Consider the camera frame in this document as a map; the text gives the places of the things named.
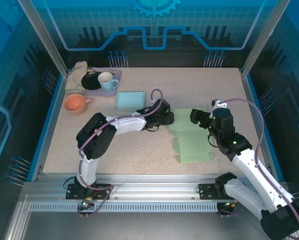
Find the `beige cloth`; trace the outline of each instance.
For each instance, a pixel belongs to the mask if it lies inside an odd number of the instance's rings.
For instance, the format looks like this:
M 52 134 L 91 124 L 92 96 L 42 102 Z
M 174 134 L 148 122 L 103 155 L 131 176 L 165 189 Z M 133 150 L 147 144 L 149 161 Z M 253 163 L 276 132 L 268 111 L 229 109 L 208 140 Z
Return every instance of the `beige cloth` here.
M 82 78 L 86 75 L 87 69 L 87 61 L 78 61 L 75 63 L 71 74 L 67 78 L 65 97 L 71 94 L 85 94 L 85 88 L 82 86 Z

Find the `orange mug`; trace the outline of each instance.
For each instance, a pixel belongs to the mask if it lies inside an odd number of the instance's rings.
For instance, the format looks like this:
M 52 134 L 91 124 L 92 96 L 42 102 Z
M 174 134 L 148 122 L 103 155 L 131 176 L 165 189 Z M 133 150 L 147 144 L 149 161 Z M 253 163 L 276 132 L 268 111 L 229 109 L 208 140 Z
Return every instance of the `orange mug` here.
M 80 115 L 92 104 L 93 100 L 81 94 L 75 93 L 65 98 L 64 107 L 67 111 L 74 115 Z

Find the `speckled tabletop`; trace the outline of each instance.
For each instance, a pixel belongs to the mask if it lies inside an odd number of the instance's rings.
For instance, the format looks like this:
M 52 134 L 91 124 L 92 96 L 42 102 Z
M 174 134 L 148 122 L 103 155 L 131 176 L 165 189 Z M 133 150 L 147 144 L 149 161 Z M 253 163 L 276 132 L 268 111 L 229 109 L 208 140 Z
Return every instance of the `speckled tabletop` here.
M 246 98 L 237 68 L 121 68 L 119 92 L 145 92 L 145 106 L 151 106 L 150 93 L 159 88 L 172 108 L 206 106 L 212 99 Z M 44 173 L 77 173 L 79 155 L 76 135 L 98 112 L 104 116 L 121 116 L 114 97 L 93 98 L 92 105 L 82 115 L 71 115 L 62 106 L 59 112 Z M 228 104 L 234 116 L 236 131 L 255 147 L 258 138 L 249 106 L 243 102 Z M 204 163 L 179 163 L 173 149 L 173 139 L 166 126 L 157 132 L 136 131 L 116 136 L 100 158 L 99 174 L 223 174 L 242 173 L 217 149 L 214 159 Z

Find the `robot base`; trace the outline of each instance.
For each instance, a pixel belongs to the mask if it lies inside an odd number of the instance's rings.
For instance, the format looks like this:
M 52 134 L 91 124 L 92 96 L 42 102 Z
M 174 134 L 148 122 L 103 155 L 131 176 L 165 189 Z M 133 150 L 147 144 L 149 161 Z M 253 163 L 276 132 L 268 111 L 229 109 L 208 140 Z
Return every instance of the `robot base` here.
M 226 194 L 220 194 L 214 184 L 199 184 L 197 191 L 200 200 L 233 200 Z
M 96 182 L 91 185 L 93 188 L 106 188 L 109 186 L 111 184 L 98 184 Z M 68 185 L 65 198 L 67 200 L 85 200 L 88 197 L 92 197 L 93 200 L 104 200 L 107 194 L 108 190 L 96 191 L 83 187 L 75 178 L 74 183 Z

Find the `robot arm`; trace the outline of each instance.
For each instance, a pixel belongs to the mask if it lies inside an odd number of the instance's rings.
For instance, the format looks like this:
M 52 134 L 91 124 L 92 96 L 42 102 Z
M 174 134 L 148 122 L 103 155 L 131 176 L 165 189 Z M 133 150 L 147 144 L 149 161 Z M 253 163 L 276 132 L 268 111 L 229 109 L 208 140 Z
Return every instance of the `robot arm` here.
M 153 114 L 143 117 L 150 113 L 159 105 L 160 99 L 151 107 L 143 108 L 134 112 L 131 117 L 117 119 L 106 126 L 100 134 L 96 135 L 83 149 L 83 162 L 81 174 L 84 181 L 90 186 L 96 182 L 96 169 L 99 158 L 105 154 L 113 138 L 117 135 L 132 131 L 151 131 L 153 127 L 159 128 L 161 125 L 170 125 L 174 122 L 174 114 L 171 112 L 171 106 L 165 100 Z M 77 134 L 77 146 L 80 148 L 89 139 L 92 134 L 115 117 L 106 117 L 103 114 L 96 113 L 87 124 Z M 87 185 L 81 181 L 80 176 L 76 176 L 78 183 L 87 188 Z
M 219 150 L 233 162 L 255 187 L 258 194 L 247 188 L 232 173 L 226 173 L 215 179 L 215 189 L 221 196 L 229 196 L 239 201 L 259 220 L 265 233 L 271 239 L 282 239 L 299 229 L 296 217 L 280 194 L 268 180 L 280 189 L 299 215 L 299 201 L 286 191 L 270 174 L 259 160 L 255 161 L 255 151 L 249 141 L 235 132 L 233 116 L 226 103 L 220 99 L 212 101 L 212 113 L 193 109 L 190 120 L 201 128 L 208 129 L 216 140 Z

